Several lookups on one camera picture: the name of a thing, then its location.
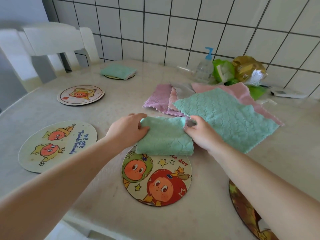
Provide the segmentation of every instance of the white table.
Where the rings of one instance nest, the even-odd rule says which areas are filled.
[[[129,113],[165,116],[142,108],[144,101],[157,84],[188,81],[175,68],[139,61],[120,63],[137,68],[136,76],[127,81],[112,80],[99,75],[106,64],[88,67],[43,85],[0,115],[0,197],[37,176],[19,165],[18,151],[39,129],[77,119],[93,125],[101,139],[113,121]],[[105,96],[85,106],[66,106],[57,101],[60,91],[85,84],[101,87]],[[267,104],[265,108],[286,125],[249,156],[320,201],[320,103],[311,99],[273,100],[278,105]],[[193,180],[186,196],[165,207],[144,205],[126,191],[121,165],[127,151],[101,170],[65,220],[115,239],[256,239],[234,210],[228,177],[205,151],[196,148],[190,157]]]

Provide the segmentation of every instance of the teal cloth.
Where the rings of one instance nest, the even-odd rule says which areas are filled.
[[[192,155],[193,141],[183,127],[186,118],[146,117],[141,126],[150,126],[149,132],[137,143],[137,154]]]
[[[137,72],[137,69],[130,68],[120,64],[110,64],[104,69],[101,69],[100,74],[105,76],[114,76],[123,80],[127,80],[133,74]]]
[[[173,103],[187,116],[198,115],[233,148],[248,153],[279,127],[220,88],[196,93]]]

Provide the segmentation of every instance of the cartoon coaster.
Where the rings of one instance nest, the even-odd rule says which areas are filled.
[[[93,103],[101,99],[104,91],[101,88],[91,85],[81,85],[68,88],[59,93],[57,99],[60,103],[78,106]]]
[[[134,77],[135,75],[136,75],[136,74],[134,73],[132,76],[128,77],[128,79],[130,79],[130,78]],[[105,77],[107,77],[107,78],[111,78],[111,79],[123,80],[123,79],[118,78],[118,77],[115,77],[115,76],[107,76],[107,75],[104,75],[104,76],[105,76]]]
[[[34,133],[20,148],[18,160],[26,170],[42,173],[96,141],[92,125],[63,121]]]
[[[192,181],[187,156],[136,154],[134,146],[122,163],[122,179],[127,191],[150,206],[166,206],[181,199]]]
[[[229,181],[229,192],[236,212],[256,238],[260,240],[279,240],[231,180]]]

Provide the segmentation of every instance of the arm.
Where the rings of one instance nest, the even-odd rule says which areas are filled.
[[[226,144],[199,116],[186,133],[206,149],[281,240],[319,239],[320,203]]]
[[[106,163],[146,135],[149,128],[140,128],[146,116],[122,117],[103,139],[3,198],[0,239],[44,239]]]

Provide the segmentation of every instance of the textured fabric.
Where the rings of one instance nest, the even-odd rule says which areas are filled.
[[[184,117],[184,114],[178,111],[169,109],[169,98],[171,93],[171,84],[159,84],[151,97],[144,102],[143,107],[155,108],[166,115]]]
[[[172,103],[174,103],[175,101],[177,101],[177,92],[176,89],[174,87],[172,87],[171,89],[171,93],[170,93],[170,97],[169,97],[169,109],[174,110],[174,111],[179,111]]]
[[[196,93],[174,105],[187,116],[201,116],[226,143],[243,153],[249,152],[279,127],[273,120],[254,112],[252,105],[240,104],[220,88]]]
[[[193,141],[183,127],[186,118],[146,117],[141,126],[150,126],[149,132],[137,143],[137,154],[192,155]]]
[[[274,122],[276,122],[278,125],[281,125],[281,126],[284,125],[284,123],[281,120],[279,120],[273,114],[269,113],[262,105],[254,101],[254,99],[250,96],[250,91],[248,87],[244,85],[242,82],[239,82],[231,86],[224,86],[224,85],[210,86],[210,85],[204,85],[201,83],[193,83],[191,85],[196,93],[207,92],[216,88],[220,88],[223,91],[227,92],[228,94],[234,96],[236,99],[238,99],[238,101],[241,104],[252,105],[254,108],[254,111],[257,112],[258,114],[263,115],[266,119],[271,119]]]
[[[177,91],[178,99],[186,99],[195,94],[190,83],[171,82],[171,85]]]
[[[110,64],[104,69],[101,69],[100,74],[105,76],[114,76],[123,80],[127,80],[133,74],[137,72],[137,69],[130,68],[120,64]]]

